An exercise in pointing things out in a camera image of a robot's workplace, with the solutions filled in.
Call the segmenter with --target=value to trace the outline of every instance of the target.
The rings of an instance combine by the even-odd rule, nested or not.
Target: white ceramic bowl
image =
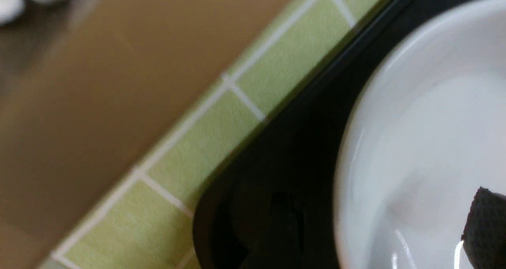
[[[342,268],[471,268],[459,242],[479,186],[506,193],[506,0],[423,25],[369,80],[336,168]]]

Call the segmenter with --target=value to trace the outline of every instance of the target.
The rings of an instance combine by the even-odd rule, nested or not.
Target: black tray
[[[339,268],[332,187],[338,146],[353,104],[374,69],[405,36],[468,1],[391,0],[362,29],[201,198],[193,239],[203,269],[246,268],[245,258],[254,245],[273,238],[265,231],[266,221],[277,218],[269,213],[274,193],[285,195],[294,212],[301,213],[300,240],[295,242],[300,256],[295,265],[283,264],[279,255],[285,253],[278,240],[264,242],[273,248],[256,254],[248,268]]]

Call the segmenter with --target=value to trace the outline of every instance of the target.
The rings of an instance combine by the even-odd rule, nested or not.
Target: bowl rim
[[[420,44],[423,44],[424,40],[428,40],[432,35],[457,26],[459,23],[474,21],[494,13],[506,11],[506,0],[472,0],[455,8],[449,9],[448,11],[436,16],[432,20],[429,20],[425,24],[422,24],[415,31],[410,33],[400,43],[390,51],[384,60],[378,65],[376,70],[372,73],[370,78],[365,83],[362,91],[356,99],[350,116],[343,133],[343,139],[341,140],[338,152],[338,158],[336,162],[336,170],[334,172],[334,188],[332,193],[332,218],[334,225],[334,242],[336,244],[336,253],[338,261],[342,269],[357,269],[351,267],[349,254],[347,254],[348,248],[346,246],[346,240],[344,235],[345,223],[342,222],[339,216],[344,213],[345,202],[349,196],[349,190],[347,185],[350,181],[350,168],[347,165],[353,161],[356,152],[356,148],[348,152],[344,152],[344,149],[349,150],[352,145],[359,145],[361,133],[363,129],[351,128],[356,120],[358,120],[358,114],[365,109],[363,102],[366,98],[371,97],[378,87],[388,81],[389,77],[385,76],[389,70],[411,49],[415,49]]]

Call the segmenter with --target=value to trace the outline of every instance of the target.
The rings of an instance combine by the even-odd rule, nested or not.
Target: white grout line
[[[79,227],[77,231],[72,233],[70,237],[68,237],[63,244],[56,249],[54,252],[54,256],[57,258],[65,258],[65,253],[76,244],[83,236],[85,236],[89,231],[91,231],[98,223],[101,222],[103,218],[107,215],[109,210],[116,204],[116,202],[123,196],[123,194],[132,187],[135,182],[137,182],[141,178],[142,172],[137,167],[132,169],[132,172],[127,175],[125,181],[121,183],[121,185],[116,188],[114,193],[110,195],[110,197],[100,206],[98,210],[93,214],[93,216],[88,219],[83,225]]]
[[[195,255],[195,248],[191,248],[190,251],[188,251],[185,256],[181,259],[179,264],[174,269],[184,269],[186,265],[188,265],[188,262],[190,262],[191,258]]]
[[[260,109],[258,109],[258,107],[255,105],[255,103],[253,103],[251,101],[251,99],[249,99],[249,97],[246,94],[244,94],[244,92],[242,92],[242,90],[240,89],[240,87],[237,86],[235,84],[235,82],[232,82],[230,80],[230,78],[228,77],[228,74],[223,73],[222,74],[222,79],[226,83],[226,85],[228,85],[228,87],[235,93],[235,95],[239,97],[239,99],[242,101],[242,103],[244,103],[244,105],[246,105],[246,107],[248,107],[249,110],[255,116],[257,116],[257,118],[260,121],[264,121],[265,120],[264,112],[262,112]]]
[[[281,24],[274,33],[248,58],[248,60],[237,71],[230,76],[231,82],[237,81],[246,71],[259,60],[268,49],[275,44],[288,31],[304,13],[318,0],[306,0],[286,21]]]
[[[170,136],[170,138],[163,143],[153,154],[151,154],[146,161],[140,166],[141,170],[145,173],[153,167],[162,157],[166,154],[170,149],[174,147],[174,145],[181,139],[188,130],[193,127],[193,125],[203,116],[206,111],[220,99],[222,94],[228,89],[228,86],[225,83],[222,83],[218,89],[209,96],[202,105],[200,105],[197,110],[192,112],[192,114],[186,119],[183,124]]]
[[[183,204],[178,198],[174,197],[171,193],[165,190],[162,186],[160,186],[155,180],[149,177],[146,174],[141,176],[141,180],[144,181],[148,186],[150,186],[155,192],[164,197],[167,201],[169,201],[174,206],[177,206],[185,215],[190,218],[193,218],[193,212],[188,209],[188,207]]]
[[[351,14],[351,11],[349,11],[348,6],[346,5],[344,0],[332,0],[334,4],[336,4],[337,8],[343,14],[343,17],[345,17],[346,22],[349,24],[350,27],[355,27],[357,24],[357,20],[355,17],[353,17],[353,14]]]
[[[81,269],[74,262],[68,260],[65,256],[53,256],[53,259],[55,261],[61,263],[63,266],[67,267],[68,269]]]

